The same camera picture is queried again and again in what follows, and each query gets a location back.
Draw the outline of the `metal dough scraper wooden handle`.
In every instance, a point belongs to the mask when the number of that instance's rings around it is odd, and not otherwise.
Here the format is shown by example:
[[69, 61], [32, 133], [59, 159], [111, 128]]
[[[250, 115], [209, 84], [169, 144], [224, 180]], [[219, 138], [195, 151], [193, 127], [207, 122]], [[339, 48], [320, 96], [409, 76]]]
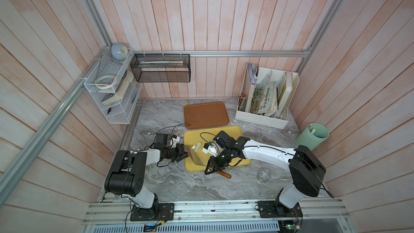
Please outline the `metal dough scraper wooden handle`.
[[[198, 166], [204, 166], [203, 161], [199, 158], [199, 156], [197, 155], [197, 152], [194, 152], [191, 148], [190, 148], [190, 153], [189, 155], [191, 156], [191, 159], [193, 160], [195, 165]], [[232, 176], [224, 171], [219, 171], [217, 172], [219, 175], [224, 176], [225, 178], [232, 178]]]

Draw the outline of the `white dough trimming strip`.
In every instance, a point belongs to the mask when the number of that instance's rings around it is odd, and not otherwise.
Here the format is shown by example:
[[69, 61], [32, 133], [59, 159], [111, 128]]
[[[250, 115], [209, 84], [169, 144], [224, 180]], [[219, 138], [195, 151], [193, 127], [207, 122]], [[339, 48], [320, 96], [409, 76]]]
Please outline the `white dough trimming strip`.
[[197, 152], [200, 147], [201, 147], [201, 142], [198, 142], [197, 144], [193, 145], [193, 147], [191, 149], [194, 152]]

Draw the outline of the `yellow plastic tray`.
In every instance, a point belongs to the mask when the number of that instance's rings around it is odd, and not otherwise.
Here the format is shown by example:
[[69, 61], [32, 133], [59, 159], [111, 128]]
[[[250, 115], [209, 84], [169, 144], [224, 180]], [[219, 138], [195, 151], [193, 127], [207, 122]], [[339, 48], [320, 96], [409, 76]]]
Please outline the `yellow plastic tray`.
[[184, 133], [184, 145], [191, 148], [193, 145], [201, 142], [201, 147], [197, 151], [197, 155], [203, 161], [204, 166], [195, 165], [191, 156], [185, 159], [185, 169], [189, 172], [200, 172], [205, 171], [206, 165], [209, 161], [211, 154], [205, 154], [202, 152], [203, 146], [206, 142], [213, 140], [214, 136], [217, 135], [220, 131], [226, 132], [229, 136], [237, 140], [239, 137], [243, 136], [241, 129], [238, 126], [227, 126], [227, 127], [217, 127], [209, 129], [199, 129], [194, 131], [187, 131]]

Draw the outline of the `clear glass bowl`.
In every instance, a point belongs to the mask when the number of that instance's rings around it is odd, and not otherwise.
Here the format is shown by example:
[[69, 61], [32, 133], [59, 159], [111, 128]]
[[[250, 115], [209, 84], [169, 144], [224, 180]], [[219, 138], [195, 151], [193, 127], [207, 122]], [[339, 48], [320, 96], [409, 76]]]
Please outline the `clear glass bowl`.
[[267, 168], [260, 168], [257, 172], [257, 179], [260, 182], [268, 182], [271, 178], [271, 173]]

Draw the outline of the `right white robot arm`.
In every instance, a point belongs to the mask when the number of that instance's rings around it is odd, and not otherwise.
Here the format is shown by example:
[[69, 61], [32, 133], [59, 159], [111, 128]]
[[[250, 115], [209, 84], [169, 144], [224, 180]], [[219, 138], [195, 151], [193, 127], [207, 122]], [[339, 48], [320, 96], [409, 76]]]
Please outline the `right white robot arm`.
[[323, 186], [326, 169], [306, 146], [282, 148], [247, 137], [234, 139], [220, 131], [202, 151], [211, 155], [206, 175], [222, 171], [236, 158], [262, 161], [290, 172], [292, 183], [278, 194], [273, 205], [277, 210], [292, 210], [303, 198], [317, 197]]

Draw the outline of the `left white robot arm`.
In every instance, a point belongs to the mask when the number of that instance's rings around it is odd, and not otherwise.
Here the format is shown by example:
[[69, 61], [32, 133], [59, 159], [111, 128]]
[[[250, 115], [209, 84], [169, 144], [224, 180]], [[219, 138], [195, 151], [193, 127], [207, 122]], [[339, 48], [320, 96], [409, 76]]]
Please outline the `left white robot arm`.
[[180, 162], [188, 156], [178, 134], [158, 133], [154, 142], [143, 150], [116, 153], [104, 189], [107, 193], [129, 198], [138, 208], [156, 208], [156, 195], [144, 186], [146, 167], [163, 160]]

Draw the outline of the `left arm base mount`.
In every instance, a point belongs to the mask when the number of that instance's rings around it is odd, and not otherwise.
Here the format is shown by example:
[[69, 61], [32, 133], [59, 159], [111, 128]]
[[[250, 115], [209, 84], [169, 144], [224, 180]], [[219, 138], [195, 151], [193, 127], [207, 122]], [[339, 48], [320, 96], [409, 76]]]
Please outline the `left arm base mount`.
[[159, 203], [156, 199], [151, 208], [140, 208], [134, 205], [130, 215], [132, 222], [136, 221], [172, 221], [174, 219], [173, 203]]

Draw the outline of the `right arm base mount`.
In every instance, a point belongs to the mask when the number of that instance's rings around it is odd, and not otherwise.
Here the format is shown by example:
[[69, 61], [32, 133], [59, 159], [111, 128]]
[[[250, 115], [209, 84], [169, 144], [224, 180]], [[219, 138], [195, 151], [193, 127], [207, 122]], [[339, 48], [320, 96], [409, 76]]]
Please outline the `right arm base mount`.
[[258, 201], [255, 210], [260, 213], [262, 219], [268, 218], [294, 218], [301, 219], [303, 217], [302, 210], [297, 203], [293, 208], [287, 208], [278, 200], [274, 201]]

